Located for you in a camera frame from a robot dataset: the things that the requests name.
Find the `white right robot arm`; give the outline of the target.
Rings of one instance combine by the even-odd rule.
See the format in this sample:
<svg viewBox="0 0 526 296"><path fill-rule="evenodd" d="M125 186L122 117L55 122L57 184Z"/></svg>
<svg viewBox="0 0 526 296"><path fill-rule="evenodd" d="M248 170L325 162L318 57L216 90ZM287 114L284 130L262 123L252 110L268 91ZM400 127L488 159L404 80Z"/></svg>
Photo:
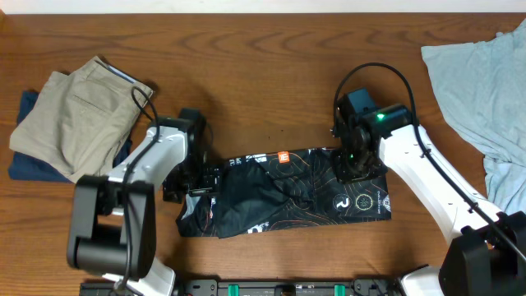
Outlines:
<svg viewBox="0 0 526 296"><path fill-rule="evenodd" d="M441 266L399 278L402 295L523 295L525 214L507 215L456 171L403 105L335 108L340 179L394 171L439 226L448 245Z"/></svg>

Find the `black orange-patterned sports shirt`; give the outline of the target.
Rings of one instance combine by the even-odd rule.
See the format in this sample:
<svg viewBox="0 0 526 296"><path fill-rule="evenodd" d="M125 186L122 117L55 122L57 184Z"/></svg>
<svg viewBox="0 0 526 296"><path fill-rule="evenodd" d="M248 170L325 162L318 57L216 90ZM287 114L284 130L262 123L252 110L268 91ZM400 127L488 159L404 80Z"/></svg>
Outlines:
<svg viewBox="0 0 526 296"><path fill-rule="evenodd" d="M204 196L188 193L181 236L229 238L274 230L390 220L386 178L343 183L335 150L246 155L209 166Z"/></svg>

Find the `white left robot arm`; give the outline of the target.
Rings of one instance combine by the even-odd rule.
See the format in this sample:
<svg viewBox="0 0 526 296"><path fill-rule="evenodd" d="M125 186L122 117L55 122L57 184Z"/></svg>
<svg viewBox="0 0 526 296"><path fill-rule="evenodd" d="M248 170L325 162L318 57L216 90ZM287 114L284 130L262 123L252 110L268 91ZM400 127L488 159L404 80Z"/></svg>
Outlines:
<svg viewBox="0 0 526 296"><path fill-rule="evenodd" d="M219 171L206 165L205 117L186 110L152 122L143 142L101 177L75 186L67 243L69 266L103 277L81 295L183 295L185 285L156 256L155 193L196 204L219 192Z"/></svg>

